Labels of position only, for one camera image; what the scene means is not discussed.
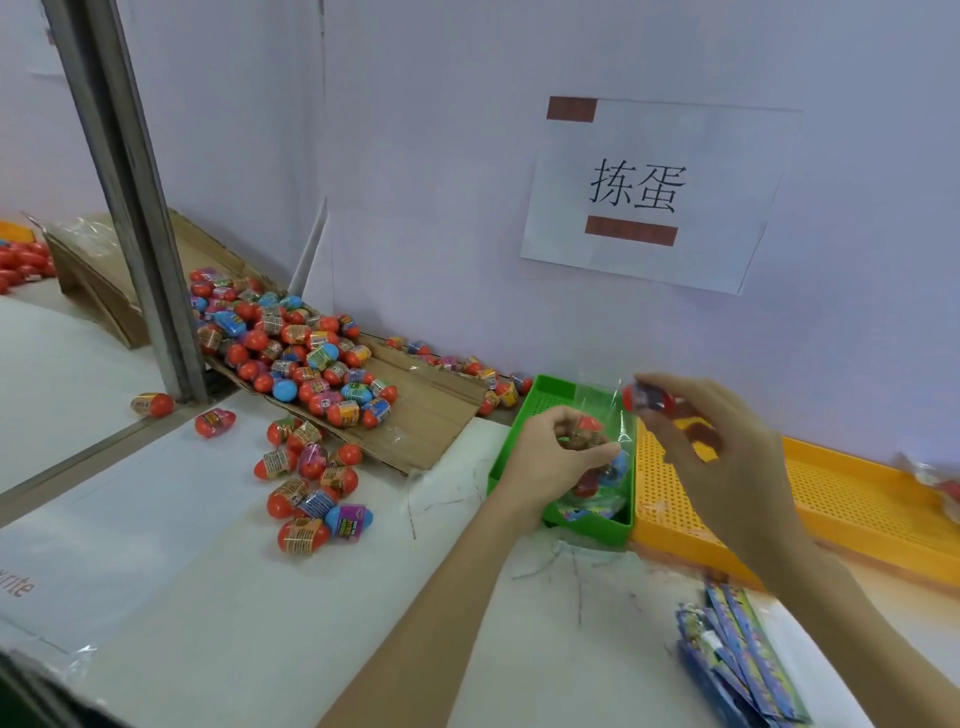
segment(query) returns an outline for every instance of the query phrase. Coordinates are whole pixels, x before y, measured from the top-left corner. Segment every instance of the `white wall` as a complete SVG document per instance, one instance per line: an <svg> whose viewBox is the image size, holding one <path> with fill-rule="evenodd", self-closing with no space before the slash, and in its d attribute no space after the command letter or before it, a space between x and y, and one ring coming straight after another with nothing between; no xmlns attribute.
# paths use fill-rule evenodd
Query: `white wall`
<svg viewBox="0 0 960 728"><path fill-rule="evenodd" d="M26 71L36 0L0 8L0 215L104 209L69 89ZM300 0L119 0L167 202L289 279L322 198L320 10Z"/></svg>
<svg viewBox="0 0 960 728"><path fill-rule="evenodd" d="M714 376L794 437L960 459L958 25L949 0L328 4L336 303L506 371ZM742 295L519 258L551 94L804 110Z"/></svg>

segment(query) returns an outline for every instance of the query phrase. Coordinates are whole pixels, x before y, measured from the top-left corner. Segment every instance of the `hand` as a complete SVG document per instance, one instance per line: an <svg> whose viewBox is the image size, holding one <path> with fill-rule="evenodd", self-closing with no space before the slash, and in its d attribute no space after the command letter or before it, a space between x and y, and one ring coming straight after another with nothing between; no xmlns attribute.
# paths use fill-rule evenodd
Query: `hand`
<svg viewBox="0 0 960 728"><path fill-rule="evenodd" d="M577 484L591 468L610 464L620 452L619 443L570 450L558 437L571 435L583 417L570 407L552 407L526 421L491 501L517 515L523 528L533 530L548 503Z"/></svg>
<svg viewBox="0 0 960 728"><path fill-rule="evenodd" d="M697 515L744 564L762 578L785 548L808 541L797 515L783 459L783 441L738 395L710 379L664 374L636 380L666 390L679 401L669 417L642 410L639 418L666 450ZM672 420L708 422L680 429ZM716 451L705 462L693 449Z"/></svg>

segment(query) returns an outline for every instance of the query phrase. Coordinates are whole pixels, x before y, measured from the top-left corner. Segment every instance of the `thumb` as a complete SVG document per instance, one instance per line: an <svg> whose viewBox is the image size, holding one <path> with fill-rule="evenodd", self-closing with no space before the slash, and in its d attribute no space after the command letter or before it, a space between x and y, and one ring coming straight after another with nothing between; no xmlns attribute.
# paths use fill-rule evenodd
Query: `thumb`
<svg viewBox="0 0 960 728"><path fill-rule="evenodd" d="M577 452L577 460L584 471L610 465L614 457L620 454L620 443L606 443L596 448L582 449Z"/></svg>
<svg viewBox="0 0 960 728"><path fill-rule="evenodd" d="M647 429L654 433L660 446L666 450L665 459L677 470L677 475L689 472L703 462L683 431L669 418L652 409L641 410L638 416L647 425Z"/></svg>

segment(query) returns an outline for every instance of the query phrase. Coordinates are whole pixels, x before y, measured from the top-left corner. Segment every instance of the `chinese characters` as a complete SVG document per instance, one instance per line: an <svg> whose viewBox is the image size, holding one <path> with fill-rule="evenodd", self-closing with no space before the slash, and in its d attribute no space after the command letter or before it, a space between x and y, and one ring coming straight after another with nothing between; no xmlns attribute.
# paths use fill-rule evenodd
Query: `chinese characters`
<svg viewBox="0 0 960 728"><path fill-rule="evenodd" d="M673 207L674 196L677 194L678 188L686 184L686 182L679 181L680 175L686 171L686 167L647 164L646 167L650 169L650 172L635 189L632 184L627 184L626 173L635 172L636 167L628 167L627 163L627 160L624 159L619 164L608 164L608 160L604 159L600 166L593 170L600 174L597 176L596 182L590 183L591 187L595 187L593 196L589 198L592 203L609 202L616 207L622 199L627 205L633 205L634 207L677 211ZM638 197L639 202L633 202L628 190L634 190L634 196Z"/></svg>

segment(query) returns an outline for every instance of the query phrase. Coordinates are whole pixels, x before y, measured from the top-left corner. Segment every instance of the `forearm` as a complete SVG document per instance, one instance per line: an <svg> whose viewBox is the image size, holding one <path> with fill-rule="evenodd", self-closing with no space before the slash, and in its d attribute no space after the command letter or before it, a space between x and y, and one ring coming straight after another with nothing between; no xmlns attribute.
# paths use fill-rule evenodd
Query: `forearm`
<svg viewBox="0 0 960 728"><path fill-rule="evenodd" d="M494 492L318 728L446 726L497 576L520 533Z"/></svg>
<svg viewBox="0 0 960 728"><path fill-rule="evenodd" d="M876 728L960 726L960 691L886 621L843 564L808 539L770 561L760 575L764 584L820 647Z"/></svg>

